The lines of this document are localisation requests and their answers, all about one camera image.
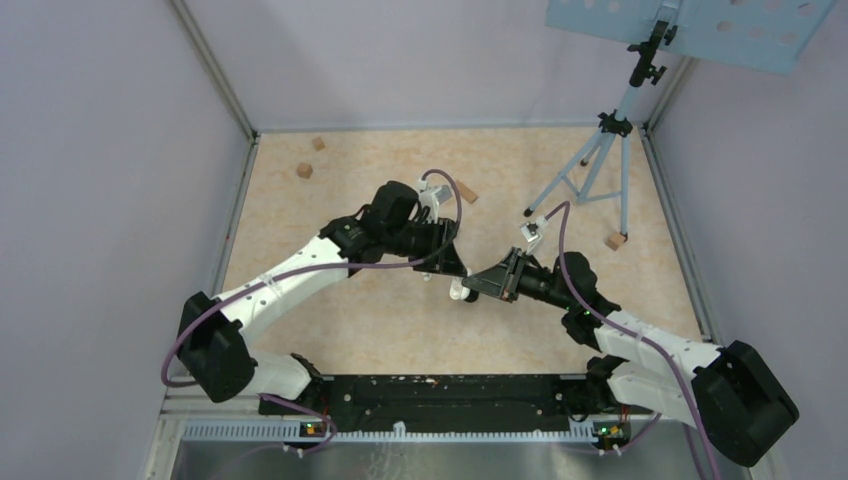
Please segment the white oval charging case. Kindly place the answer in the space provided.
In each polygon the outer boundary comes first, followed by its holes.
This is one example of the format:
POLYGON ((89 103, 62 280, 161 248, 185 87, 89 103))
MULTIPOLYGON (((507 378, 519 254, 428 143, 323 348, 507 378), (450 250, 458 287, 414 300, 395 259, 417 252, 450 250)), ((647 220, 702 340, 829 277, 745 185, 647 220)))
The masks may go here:
POLYGON ((455 277, 451 280, 449 296, 455 301, 465 301, 471 294, 471 290, 462 283, 462 278, 455 277))

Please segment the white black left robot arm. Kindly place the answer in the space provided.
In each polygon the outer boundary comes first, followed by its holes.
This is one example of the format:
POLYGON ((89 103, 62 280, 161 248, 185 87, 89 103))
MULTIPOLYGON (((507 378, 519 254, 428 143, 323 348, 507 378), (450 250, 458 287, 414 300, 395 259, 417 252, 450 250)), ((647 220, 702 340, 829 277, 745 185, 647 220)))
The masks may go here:
POLYGON ((166 384, 197 386, 213 403, 268 393, 297 413, 314 410, 321 397, 314 367, 296 354, 253 355, 250 344, 315 293, 363 269, 387 269, 386 255, 399 257, 397 269, 451 277, 450 298, 475 301, 476 294, 462 284, 470 272, 454 246, 461 219, 440 214, 442 204, 459 196, 454 182, 432 186, 420 178, 412 188, 389 181, 370 203, 331 220, 288 259, 241 287, 216 297, 194 294, 184 303, 176 346, 168 355, 191 378, 166 384))

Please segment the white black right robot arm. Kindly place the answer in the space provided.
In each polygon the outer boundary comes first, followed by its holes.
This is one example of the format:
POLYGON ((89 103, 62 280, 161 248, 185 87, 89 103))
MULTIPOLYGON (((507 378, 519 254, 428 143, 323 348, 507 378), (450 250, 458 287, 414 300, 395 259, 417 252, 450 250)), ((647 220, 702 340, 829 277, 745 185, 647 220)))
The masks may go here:
POLYGON ((800 418, 753 346, 688 340, 638 319, 598 291, 581 253, 566 252, 548 268, 514 248, 462 284, 505 302, 527 296, 562 309, 568 335, 599 354, 588 366, 594 378, 586 397, 600 412, 626 404, 659 413, 694 428, 745 467, 758 463, 800 418))

